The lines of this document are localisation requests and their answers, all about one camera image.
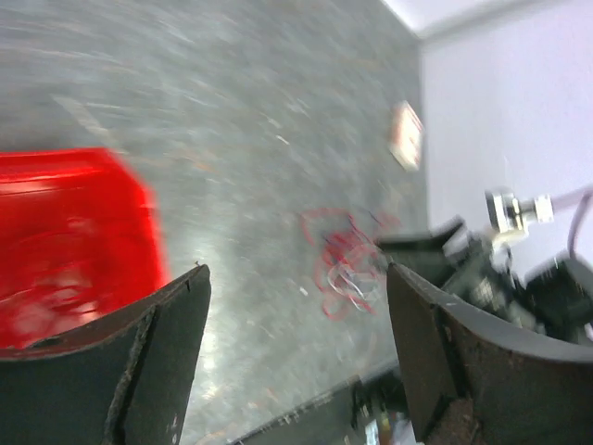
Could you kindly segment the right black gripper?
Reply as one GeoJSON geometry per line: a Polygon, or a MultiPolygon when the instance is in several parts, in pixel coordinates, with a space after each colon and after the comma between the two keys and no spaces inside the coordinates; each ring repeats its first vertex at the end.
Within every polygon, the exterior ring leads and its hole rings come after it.
{"type": "Polygon", "coordinates": [[[507,322],[523,324],[521,311],[513,302],[511,274],[492,264],[493,249],[488,241],[470,236],[454,255],[445,253],[445,245],[464,227],[464,220],[455,217],[435,232],[378,237],[375,246],[390,262],[422,278],[447,278],[443,291],[507,322]]]}

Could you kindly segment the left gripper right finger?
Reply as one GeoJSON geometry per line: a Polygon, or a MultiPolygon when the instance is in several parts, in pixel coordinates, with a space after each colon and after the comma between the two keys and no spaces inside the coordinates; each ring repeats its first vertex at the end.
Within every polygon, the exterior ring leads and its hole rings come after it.
{"type": "Polygon", "coordinates": [[[418,441],[591,443],[590,347],[510,324],[401,265],[386,285],[418,441]]]}

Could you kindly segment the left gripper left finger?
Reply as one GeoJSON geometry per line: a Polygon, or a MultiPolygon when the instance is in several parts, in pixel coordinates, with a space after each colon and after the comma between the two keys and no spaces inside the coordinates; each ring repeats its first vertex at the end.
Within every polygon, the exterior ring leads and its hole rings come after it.
{"type": "Polygon", "coordinates": [[[2,443],[179,443],[210,296],[200,265],[89,324],[3,349],[2,443]]]}

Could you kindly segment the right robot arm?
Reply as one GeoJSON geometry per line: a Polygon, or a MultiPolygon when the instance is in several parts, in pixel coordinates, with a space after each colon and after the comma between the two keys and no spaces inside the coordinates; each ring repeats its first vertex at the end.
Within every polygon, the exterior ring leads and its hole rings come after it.
{"type": "Polygon", "coordinates": [[[375,246],[431,285],[498,318],[570,343],[592,344],[592,269],[568,254],[545,263],[526,280],[512,271],[511,242],[518,235],[470,232],[461,218],[437,232],[382,236],[375,246]]]}

